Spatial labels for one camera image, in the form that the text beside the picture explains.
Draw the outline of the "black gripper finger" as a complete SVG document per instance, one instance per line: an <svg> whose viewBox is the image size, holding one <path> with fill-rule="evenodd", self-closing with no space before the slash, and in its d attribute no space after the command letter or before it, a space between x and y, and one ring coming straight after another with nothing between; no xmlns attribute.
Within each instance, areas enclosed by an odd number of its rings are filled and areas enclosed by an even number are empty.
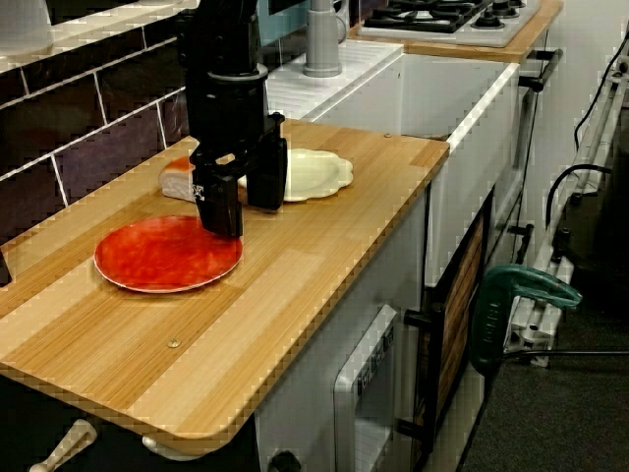
<svg viewBox="0 0 629 472"><path fill-rule="evenodd" d="M255 169L246 175L250 206L265 210L278 210L282 206L287 164L287 141L285 139L262 144L257 153Z"/></svg>
<svg viewBox="0 0 629 472"><path fill-rule="evenodd" d="M193 195L206 231L225 237L243 235L242 204L235 177L195 169Z"/></svg>

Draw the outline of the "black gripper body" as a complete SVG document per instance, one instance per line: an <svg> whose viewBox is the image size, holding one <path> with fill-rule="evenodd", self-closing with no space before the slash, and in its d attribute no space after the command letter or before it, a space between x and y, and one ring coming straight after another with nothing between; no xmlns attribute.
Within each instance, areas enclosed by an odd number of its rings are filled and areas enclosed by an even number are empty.
<svg viewBox="0 0 629 472"><path fill-rule="evenodd" d="M285 117L268 111L264 77L188 76L186 97L196 171L286 174Z"/></svg>

